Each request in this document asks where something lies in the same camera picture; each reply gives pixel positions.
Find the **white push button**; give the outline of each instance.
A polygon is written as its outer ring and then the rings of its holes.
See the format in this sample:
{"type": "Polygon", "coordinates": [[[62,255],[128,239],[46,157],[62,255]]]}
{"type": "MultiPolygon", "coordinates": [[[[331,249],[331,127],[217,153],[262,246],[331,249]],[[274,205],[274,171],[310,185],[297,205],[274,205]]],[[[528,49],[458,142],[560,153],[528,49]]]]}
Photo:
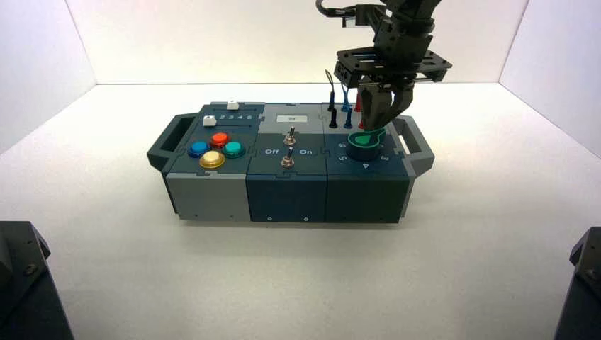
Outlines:
{"type": "Polygon", "coordinates": [[[237,101],[228,101],[226,109],[228,110],[237,110],[240,108],[240,104],[237,101]]]}
{"type": "Polygon", "coordinates": [[[217,119],[214,115],[206,115],[203,117],[203,126],[215,126],[217,125],[217,119]]]}

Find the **white wall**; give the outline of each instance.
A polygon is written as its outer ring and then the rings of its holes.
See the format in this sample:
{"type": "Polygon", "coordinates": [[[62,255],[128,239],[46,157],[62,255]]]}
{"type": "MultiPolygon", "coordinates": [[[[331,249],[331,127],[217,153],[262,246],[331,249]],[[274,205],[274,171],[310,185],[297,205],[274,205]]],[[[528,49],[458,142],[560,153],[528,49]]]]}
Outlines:
{"type": "Polygon", "coordinates": [[[0,1],[0,153],[94,84],[64,0],[0,1]]]}
{"type": "Polygon", "coordinates": [[[601,156],[599,13],[599,0],[530,0],[501,84],[601,156]]]}
{"type": "MultiPolygon", "coordinates": [[[[373,38],[313,0],[67,1],[100,84],[324,82],[337,50],[373,38]]],[[[447,81],[497,82],[526,3],[443,0],[432,48],[454,64],[447,81]]]]}

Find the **carrying handle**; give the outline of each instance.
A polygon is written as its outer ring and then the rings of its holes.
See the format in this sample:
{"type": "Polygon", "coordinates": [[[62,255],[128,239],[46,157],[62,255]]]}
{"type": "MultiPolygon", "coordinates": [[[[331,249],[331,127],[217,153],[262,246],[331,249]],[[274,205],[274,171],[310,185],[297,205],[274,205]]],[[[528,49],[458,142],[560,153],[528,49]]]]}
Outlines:
{"type": "Polygon", "coordinates": [[[399,115],[393,119],[393,125],[409,149],[406,158],[413,166],[416,177],[430,170],[434,163],[434,153],[413,118],[399,115]]]}
{"type": "Polygon", "coordinates": [[[176,149],[186,133],[193,127],[197,113],[176,115],[168,126],[161,132],[157,141],[148,150],[150,164],[163,172],[165,164],[176,154],[176,149]]]}

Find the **white label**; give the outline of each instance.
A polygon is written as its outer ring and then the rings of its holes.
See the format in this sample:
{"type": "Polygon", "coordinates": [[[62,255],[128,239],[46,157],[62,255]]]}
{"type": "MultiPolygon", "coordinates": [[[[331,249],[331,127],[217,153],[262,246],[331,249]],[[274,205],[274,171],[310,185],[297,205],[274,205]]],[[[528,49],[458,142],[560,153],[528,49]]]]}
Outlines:
{"type": "Polygon", "coordinates": [[[306,115],[278,115],[276,118],[278,123],[306,123],[307,120],[306,115]]]}

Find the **yellow button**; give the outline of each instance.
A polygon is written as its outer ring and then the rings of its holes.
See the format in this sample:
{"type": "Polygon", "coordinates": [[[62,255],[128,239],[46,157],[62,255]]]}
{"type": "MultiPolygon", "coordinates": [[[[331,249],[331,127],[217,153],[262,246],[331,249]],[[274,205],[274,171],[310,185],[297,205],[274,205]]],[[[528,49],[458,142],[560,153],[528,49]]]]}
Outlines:
{"type": "Polygon", "coordinates": [[[201,166],[205,169],[218,168],[223,162],[225,162],[225,157],[222,153],[217,151],[205,152],[200,161],[201,166]]]}

